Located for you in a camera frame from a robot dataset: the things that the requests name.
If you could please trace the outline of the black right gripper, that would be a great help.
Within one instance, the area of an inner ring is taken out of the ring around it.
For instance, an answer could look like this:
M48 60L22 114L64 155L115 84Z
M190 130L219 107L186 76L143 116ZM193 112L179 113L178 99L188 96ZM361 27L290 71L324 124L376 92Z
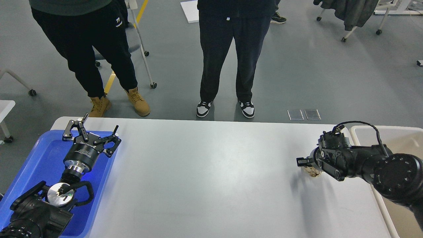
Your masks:
M340 132L323 131L311 156L296 158L296 163L298 167L314 167L326 172L337 181L356 176L355 155L349 139Z

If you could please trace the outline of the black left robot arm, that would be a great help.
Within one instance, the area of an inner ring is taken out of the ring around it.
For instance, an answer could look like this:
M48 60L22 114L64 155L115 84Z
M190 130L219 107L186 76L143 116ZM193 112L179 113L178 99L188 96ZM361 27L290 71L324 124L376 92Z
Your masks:
M85 115L43 134L1 200L2 238L83 238L94 222L115 152L112 132Z

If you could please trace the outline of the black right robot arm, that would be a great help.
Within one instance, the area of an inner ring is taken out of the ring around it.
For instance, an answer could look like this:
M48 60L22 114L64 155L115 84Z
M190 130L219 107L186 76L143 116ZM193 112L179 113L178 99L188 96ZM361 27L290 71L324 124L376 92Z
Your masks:
M382 143L376 127L377 145L352 146L342 133L345 124L342 122L331 131L323 131L311 154L296 159L297 166L326 172L340 182L345 178L359 177L373 185L381 196L411 210L422 227L422 160L410 154L393 154Z

